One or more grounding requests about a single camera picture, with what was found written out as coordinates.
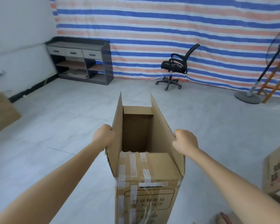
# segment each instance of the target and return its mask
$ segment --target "chair seat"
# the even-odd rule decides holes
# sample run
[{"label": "chair seat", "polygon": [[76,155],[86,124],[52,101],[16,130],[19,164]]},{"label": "chair seat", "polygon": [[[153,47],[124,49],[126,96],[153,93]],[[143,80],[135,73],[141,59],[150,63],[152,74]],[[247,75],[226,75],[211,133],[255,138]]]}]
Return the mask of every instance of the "chair seat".
[{"label": "chair seat", "polygon": [[171,71],[173,69],[174,72],[185,73],[186,69],[182,64],[178,64],[172,61],[163,61],[161,68]]}]

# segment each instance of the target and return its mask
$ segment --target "chair base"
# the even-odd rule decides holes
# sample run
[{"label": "chair base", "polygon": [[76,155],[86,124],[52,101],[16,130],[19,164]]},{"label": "chair base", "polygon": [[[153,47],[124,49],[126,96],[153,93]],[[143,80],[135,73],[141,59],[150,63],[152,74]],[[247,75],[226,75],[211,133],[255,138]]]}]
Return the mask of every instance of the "chair base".
[{"label": "chair base", "polygon": [[163,77],[163,80],[157,81],[156,85],[159,84],[160,82],[167,83],[167,87],[165,88],[165,91],[167,91],[168,88],[169,88],[169,85],[174,84],[174,85],[177,85],[178,89],[180,90],[182,88],[182,85],[178,84],[178,81],[179,81],[178,79],[170,79],[170,78],[167,78],[167,77]]}]

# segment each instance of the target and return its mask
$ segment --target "person's left arm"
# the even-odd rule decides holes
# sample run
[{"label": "person's left arm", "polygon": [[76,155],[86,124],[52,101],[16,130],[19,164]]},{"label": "person's left arm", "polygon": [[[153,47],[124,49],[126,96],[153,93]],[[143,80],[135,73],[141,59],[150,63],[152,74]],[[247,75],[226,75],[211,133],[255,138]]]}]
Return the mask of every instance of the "person's left arm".
[{"label": "person's left arm", "polygon": [[69,161],[32,185],[0,213],[0,224],[47,224],[78,185],[98,154],[112,143],[115,132],[104,124],[93,141]]}]

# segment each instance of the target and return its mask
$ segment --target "striped tarp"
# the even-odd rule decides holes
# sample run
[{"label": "striped tarp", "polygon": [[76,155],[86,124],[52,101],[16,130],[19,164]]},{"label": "striped tarp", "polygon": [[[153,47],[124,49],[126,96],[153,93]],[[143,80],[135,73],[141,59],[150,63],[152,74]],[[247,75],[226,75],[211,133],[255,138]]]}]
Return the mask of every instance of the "striped tarp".
[{"label": "striped tarp", "polygon": [[110,40],[115,76],[160,78],[171,53],[193,82],[248,90],[280,32],[280,0],[50,0],[60,36]]}]

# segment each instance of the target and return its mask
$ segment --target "fist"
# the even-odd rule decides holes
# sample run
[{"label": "fist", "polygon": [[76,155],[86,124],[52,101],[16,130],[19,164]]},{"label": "fist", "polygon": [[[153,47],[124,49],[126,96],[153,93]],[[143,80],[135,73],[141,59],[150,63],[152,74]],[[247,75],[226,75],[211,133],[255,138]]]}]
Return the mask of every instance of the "fist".
[{"label": "fist", "polygon": [[115,132],[112,131],[111,126],[104,124],[94,133],[92,141],[98,141],[104,149],[113,142],[114,138]]},{"label": "fist", "polygon": [[177,129],[174,132],[176,140],[172,142],[173,147],[181,154],[192,158],[199,151],[197,138],[187,130]]}]

